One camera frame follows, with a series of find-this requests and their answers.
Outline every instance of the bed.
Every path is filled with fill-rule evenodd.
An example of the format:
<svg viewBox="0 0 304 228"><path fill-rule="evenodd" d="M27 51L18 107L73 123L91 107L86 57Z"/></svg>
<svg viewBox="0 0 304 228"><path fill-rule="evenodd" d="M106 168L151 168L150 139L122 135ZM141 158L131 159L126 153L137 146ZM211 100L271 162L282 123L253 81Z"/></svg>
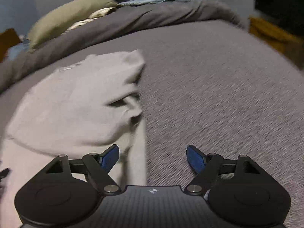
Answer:
<svg viewBox="0 0 304 228"><path fill-rule="evenodd" d="M125 24L115 24L123 16ZM140 49L147 184L184 187L193 177L185 158L188 144L225 158L247 154L291 195L285 225L301 226L304 81L290 62L242 30L226 6L210 0L123 7L91 23L0 66L6 69L1 134L24 94L56 68L90 54Z"/></svg>

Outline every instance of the black circular base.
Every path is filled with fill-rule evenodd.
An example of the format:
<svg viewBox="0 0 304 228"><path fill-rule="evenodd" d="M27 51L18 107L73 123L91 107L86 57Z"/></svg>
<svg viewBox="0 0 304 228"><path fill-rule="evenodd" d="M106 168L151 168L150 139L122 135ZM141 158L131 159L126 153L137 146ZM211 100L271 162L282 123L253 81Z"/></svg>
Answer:
<svg viewBox="0 0 304 228"><path fill-rule="evenodd" d="M221 183L208 195L211 209L241 226L271 226L283 223L290 208L288 193L277 183Z"/></svg>
<svg viewBox="0 0 304 228"><path fill-rule="evenodd" d="M88 183L27 183L15 197L15 208L23 222L39 226L61 226L84 219L97 206L98 192Z"/></svg>

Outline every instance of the white cloth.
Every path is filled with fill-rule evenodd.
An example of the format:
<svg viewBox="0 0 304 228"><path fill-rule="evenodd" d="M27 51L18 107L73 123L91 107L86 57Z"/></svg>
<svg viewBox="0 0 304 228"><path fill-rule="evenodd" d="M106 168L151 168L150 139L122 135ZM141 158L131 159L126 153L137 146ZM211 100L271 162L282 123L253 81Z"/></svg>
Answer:
<svg viewBox="0 0 304 228"><path fill-rule="evenodd" d="M110 176L117 183L127 178L122 184L146 184L145 125L142 119L131 124L141 114L134 94L143 66L138 51L89 55L56 70L24 96L2 145L0 170L9 167L12 173L1 200L1 227L21 224L14 196L58 154L82 158L118 144L125 157Z"/></svg>
<svg viewBox="0 0 304 228"><path fill-rule="evenodd" d="M99 10L95 11L94 13L92 13L89 16L88 19L83 20L83 21L75 22L68 29L66 29L64 33L67 33L67 32L69 32L69 31L71 31L71 30L73 30L73 29L75 29L77 27L80 27L80 26L82 26L84 24L87 24L87 23L89 23L89 22L91 22L93 20L96 20L96 19L100 18L100 17L106 16L106 15L114 12L115 10L116 10L115 7L106 7L106 8L99 9Z"/></svg>

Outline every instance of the metal pin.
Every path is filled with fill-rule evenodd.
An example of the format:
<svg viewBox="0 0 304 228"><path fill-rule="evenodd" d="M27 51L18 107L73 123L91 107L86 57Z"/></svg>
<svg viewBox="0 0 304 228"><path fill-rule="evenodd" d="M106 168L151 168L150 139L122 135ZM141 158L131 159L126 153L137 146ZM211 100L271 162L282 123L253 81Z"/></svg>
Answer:
<svg viewBox="0 0 304 228"><path fill-rule="evenodd" d="M104 187L104 191L106 191L108 193L114 193L118 190L119 190L118 186L113 185L113 184L110 184L110 185L107 185L106 187Z"/></svg>
<svg viewBox="0 0 304 228"><path fill-rule="evenodd" d="M199 185L192 184L187 187L187 190L191 193L197 193L202 190L202 187Z"/></svg>

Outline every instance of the olive green pillow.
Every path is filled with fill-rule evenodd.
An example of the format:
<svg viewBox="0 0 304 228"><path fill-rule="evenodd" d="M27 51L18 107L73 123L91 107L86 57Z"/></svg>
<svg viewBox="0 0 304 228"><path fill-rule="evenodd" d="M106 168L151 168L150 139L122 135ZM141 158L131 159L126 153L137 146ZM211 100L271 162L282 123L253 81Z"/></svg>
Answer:
<svg viewBox="0 0 304 228"><path fill-rule="evenodd" d="M74 0L54 9L31 28L28 39L29 50L33 51L42 43L58 37L72 24L87 19L93 12L107 7L115 7L114 0Z"/></svg>

